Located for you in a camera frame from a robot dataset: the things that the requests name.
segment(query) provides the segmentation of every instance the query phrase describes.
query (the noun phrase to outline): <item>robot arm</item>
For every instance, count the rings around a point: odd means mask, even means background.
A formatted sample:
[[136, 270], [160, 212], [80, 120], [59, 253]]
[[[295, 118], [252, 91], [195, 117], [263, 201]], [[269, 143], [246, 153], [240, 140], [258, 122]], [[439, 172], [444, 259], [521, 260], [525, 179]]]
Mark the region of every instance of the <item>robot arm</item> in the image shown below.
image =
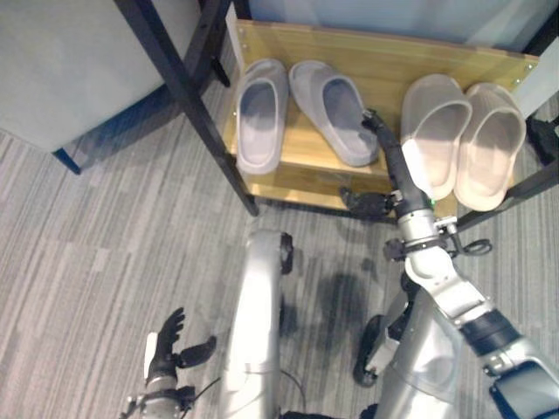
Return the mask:
[[[411, 179], [399, 142], [374, 111], [365, 111], [363, 117], [363, 125], [376, 134], [386, 154], [395, 189], [386, 197], [386, 209], [396, 211], [403, 235], [402, 241], [388, 242], [385, 253], [405, 260], [408, 277], [431, 295], [481, 358], [483, 371], [495, 378], [491, 394], [504, 417], [559, 413], [559, 370], [455, 271], [441, 234], [456, 235], [456, 219], [435, 220], [426, 194]], [[345, 195], [344, 201], [350, 202]]]

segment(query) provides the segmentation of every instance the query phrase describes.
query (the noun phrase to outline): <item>white wall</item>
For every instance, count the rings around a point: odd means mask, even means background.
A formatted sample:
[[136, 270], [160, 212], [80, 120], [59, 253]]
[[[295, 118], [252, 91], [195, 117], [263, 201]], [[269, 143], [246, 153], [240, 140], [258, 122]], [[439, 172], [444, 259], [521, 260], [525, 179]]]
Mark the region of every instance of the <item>white wall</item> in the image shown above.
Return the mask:
[[557, 0], [251, 0], [255, 20], [377, 31], [521, 51]]
[[[156, 0], [184, 53], [196, 0]], [[162, 84], [113, 0], [0, 0], [0, 130], [54, 151]]]

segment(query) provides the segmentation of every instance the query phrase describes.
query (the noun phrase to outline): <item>wooden shoe rack board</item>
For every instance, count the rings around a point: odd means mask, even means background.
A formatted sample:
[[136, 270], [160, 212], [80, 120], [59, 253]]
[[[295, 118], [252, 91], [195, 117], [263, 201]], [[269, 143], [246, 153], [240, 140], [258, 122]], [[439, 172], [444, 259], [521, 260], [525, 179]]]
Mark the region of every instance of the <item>wooden shoe rack board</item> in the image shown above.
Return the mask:
[[[297, 24], [237, 21], [245, 65], [276, 58], [289, 71], [303, 59], [324, 61], [352, 78], [365, 106], [376, 109], [399, 133], [400, 113], [408, 86], [436, 72], [454, 77], [463, 89], [488, 81], [513, 89], [537, 65], [538, 58], [512, 52], [342, 31]], [[384, 157], [364, 168], [342, 163], [310, 120], [289, 100], [281, 162], [268, 175], [245, 176], [255, 196], [344, 210], [341, 186], [356, 191], [390, 192]], [[237, 152], [235, 101], [224, 127], [224, 142]], [[453, 195], [436, 203], [438, 216], [456, 215]]]

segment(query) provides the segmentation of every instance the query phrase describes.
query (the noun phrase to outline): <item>slide sandal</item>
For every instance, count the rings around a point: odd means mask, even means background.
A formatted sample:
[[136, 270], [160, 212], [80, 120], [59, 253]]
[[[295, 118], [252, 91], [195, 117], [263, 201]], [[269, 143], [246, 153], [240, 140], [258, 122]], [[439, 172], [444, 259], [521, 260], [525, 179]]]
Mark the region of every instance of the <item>slide sandal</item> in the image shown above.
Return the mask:
[[489, 211], [507, 193], [526, 123], [504, 87], [479, 83], [466, 96], [473, 115], [460, 143], [454, 195], [472, 210]]
[[404, 96], [404, 156], [414, 183], [436, 200], [452, 192], [460, 136], [471, 116], [472, 105], [459, 84], [444, 74], [416, 80]]
[[287, 71], [277, 59], [246, 69], [237, 100], [237, 166], [243, 172], [263, 175], [280, 164], [288, 95]]
[[354, 82], [321, 61], [301, 61], [289, 72], [291, 93], [340, 160], [370, 164], [378, 156], [376, 137], [361, 126], [363, 103]]

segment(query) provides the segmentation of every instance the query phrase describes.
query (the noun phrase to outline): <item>black metal frame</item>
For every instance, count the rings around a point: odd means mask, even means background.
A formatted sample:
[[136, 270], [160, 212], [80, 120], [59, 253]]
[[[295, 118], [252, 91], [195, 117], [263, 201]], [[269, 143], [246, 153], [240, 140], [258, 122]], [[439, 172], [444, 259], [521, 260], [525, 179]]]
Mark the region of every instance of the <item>black metal frame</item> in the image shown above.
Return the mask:
[[204, 89], [211, 68], [217, 69], [219, 79], [226, 86], [229, 85], [217, 55], [223, 38], [225, 14], [231, 0], [204, 2], [202, 16], [186, 53], [186, 64], [179, 57], [151, 0], [114, 2], [238, 198], [248, 212], [256, 216], [259, 211], [254, 196], [246, 188], [235, 160], [227, 152], [216, 124], [200, 97], [200, 90]]

